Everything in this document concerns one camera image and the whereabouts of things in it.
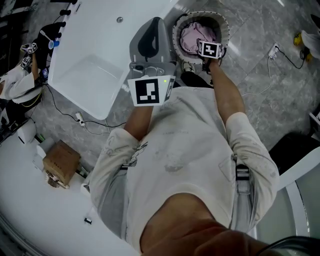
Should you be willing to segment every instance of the white bathtub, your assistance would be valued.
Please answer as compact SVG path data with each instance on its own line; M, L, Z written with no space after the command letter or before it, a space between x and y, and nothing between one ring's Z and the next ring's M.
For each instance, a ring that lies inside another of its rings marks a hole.
M129 44L178 0L82 0L70 5L48 83L96 119L105 119L129 72Z

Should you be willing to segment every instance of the sleeve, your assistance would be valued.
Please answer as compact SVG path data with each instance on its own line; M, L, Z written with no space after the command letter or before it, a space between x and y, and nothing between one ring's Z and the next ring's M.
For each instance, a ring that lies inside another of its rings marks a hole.
M96 208L110 173L131 159L138 144L139 141L124 129L116 128L111 131L89 182L91 201Z
M231 115L225 124L228 143L237 159L246 165L254 178L254 222L257 224L272 206L279 182L279 171L260 141L246 114Z
M26 91L35 87L34 75L27 74L20 80L16 81L10 89L9 96L11 99L23 95Z

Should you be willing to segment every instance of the brown box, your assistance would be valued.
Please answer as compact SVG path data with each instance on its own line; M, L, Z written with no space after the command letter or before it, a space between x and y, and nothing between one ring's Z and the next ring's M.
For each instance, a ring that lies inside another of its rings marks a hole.
M75 174L80 154L59 140L43 159L44 169L55 175L67 185Z

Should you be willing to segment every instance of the blue cup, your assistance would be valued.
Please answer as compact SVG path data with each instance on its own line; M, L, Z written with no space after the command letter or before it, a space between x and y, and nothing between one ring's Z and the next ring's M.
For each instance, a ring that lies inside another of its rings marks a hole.
M53 48L57 47L59 44L60 44L59 41L53 41L53 40L51 40L51 41L49 41L48 47L49 47L50 50L52 50Z

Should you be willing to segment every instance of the sneaker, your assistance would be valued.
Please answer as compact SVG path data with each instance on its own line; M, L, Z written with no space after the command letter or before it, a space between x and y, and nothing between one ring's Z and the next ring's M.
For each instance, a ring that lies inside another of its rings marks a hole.
M195 73L195 66L189 62L182 62L182 70L183 72L192 72Z

